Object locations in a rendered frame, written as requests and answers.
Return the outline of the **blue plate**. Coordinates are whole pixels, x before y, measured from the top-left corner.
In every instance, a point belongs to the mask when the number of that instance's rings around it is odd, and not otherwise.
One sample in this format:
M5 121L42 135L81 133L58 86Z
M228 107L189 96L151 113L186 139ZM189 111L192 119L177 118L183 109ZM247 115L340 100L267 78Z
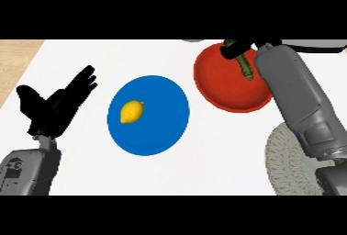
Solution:
M143 102L143 114L135 123L121 123L121 108L129 101ZM173 80L146 75L120 89L108 108L108 132L114 142L132 154L155 155L179 141L191 117L186 94Z

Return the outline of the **green squash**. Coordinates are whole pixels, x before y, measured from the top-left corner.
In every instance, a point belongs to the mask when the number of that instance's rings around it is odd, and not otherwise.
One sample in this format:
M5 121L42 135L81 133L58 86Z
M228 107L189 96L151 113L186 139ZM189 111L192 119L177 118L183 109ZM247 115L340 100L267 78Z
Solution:
M235 42L236 42L235 39L226 39L223 41L225 47L228 48L232 44L235 44ZM236 61L239 63L241 73L242 73L245 80L253 81L254 80L253 66L248 62L248 59L247 59L244 53L236 57Z

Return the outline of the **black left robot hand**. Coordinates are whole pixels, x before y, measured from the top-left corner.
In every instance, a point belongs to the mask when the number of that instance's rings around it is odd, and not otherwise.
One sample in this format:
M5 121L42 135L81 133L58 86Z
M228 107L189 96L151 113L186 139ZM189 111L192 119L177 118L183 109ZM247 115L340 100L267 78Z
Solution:
M77 110L92 94L98 83L95 68L89 65L68 86L58 89L47 99L28 86L19 85L16 93L21 99L21 112L31 120L28 134L58 138L65 132Z

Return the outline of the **red bowl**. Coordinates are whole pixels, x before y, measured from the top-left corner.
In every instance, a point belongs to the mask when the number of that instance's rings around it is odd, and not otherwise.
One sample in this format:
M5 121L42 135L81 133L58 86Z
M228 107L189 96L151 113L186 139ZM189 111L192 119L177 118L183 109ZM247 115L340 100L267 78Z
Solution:
M253 80L247 80L236 59L228 60L222 53L222 43L208 46L194 64L194 80L207 101L234 113L250 113L263 108L273 95L256 68L257 51L244 52L253 68Z

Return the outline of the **grey appliance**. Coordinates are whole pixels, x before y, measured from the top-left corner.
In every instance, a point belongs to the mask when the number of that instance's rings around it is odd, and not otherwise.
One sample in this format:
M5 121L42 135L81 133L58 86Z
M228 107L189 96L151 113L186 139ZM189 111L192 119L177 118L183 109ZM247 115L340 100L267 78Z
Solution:
M347 49L347 39L284 39L282 44L304 53L341 53Z

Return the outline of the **beige woven placemat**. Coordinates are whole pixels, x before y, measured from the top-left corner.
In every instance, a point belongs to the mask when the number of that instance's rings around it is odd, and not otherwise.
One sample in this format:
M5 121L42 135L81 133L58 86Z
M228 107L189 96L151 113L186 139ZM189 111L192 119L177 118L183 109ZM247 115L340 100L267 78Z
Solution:
M266 168L273 191L279 196L321 196L315 172L334 161L309 158L288 126L282 123L267 138Z

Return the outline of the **yellow lemon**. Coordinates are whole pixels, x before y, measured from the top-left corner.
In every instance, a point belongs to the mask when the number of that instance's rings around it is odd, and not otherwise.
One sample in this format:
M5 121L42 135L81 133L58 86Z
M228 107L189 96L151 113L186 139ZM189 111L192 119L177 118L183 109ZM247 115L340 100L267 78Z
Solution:
M135 123L142 116L143 113L143 102L138 100L129 101L121 109L121 123L129 124Z

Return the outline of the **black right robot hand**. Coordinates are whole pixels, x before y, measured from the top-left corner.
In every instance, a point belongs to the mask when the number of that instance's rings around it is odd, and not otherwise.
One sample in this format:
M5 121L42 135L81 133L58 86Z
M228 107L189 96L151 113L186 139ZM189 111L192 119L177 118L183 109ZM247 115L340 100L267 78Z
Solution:
M220 52L228 60L234 60L256 45L259 48L270 43L273 46L282 44L281 39L226 39L220 47Z

